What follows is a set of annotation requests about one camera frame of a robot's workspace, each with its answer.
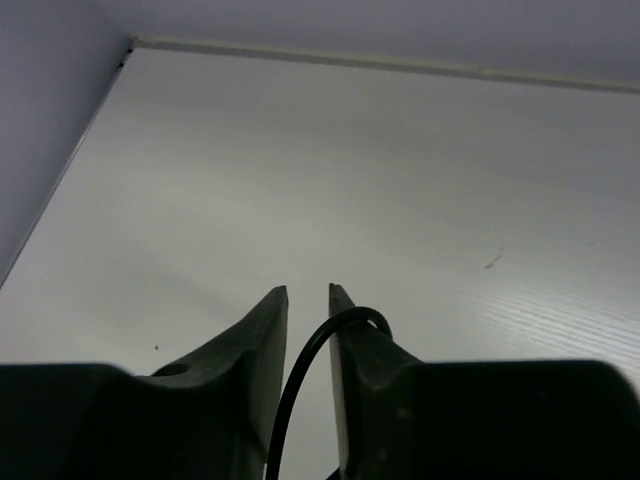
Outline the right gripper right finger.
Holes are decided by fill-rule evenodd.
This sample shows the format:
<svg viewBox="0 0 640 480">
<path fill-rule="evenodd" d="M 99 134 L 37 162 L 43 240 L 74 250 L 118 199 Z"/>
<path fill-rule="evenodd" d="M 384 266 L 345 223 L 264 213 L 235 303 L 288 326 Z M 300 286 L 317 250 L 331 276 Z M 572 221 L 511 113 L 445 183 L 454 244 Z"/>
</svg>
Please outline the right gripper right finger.
<svg viewBox="0 0 640 480">
<path fill-rule="evenodd" d="M 329 286 L 329 313 L 353 319 L 330 339 L 340 476 L 417 479 L 423 363 L 355 307 L 344 287 Z"/>
</svg>

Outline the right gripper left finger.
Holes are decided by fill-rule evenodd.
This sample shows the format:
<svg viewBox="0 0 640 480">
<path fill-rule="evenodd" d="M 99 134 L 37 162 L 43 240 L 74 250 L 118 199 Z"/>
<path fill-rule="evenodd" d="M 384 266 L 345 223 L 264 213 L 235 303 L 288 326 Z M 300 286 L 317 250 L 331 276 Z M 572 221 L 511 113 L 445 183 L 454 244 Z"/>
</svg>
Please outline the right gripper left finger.
<svg viewBox="0 0 640 480">
<path fill-rule="evenodd" d="M 260 479 L 284 374 L 288 294 L 140 377 L 160 458 L 177 479 Z"/>
</svg>

